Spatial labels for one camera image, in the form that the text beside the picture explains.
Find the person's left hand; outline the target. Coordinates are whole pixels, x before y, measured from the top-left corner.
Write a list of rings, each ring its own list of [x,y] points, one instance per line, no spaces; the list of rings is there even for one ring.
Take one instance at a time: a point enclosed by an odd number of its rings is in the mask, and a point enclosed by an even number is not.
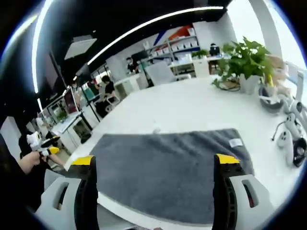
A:
[[[32,151],[25,155],[18,164],[25,174],[30,173],[34,166],[40,164],[40,154],[38,151]]]

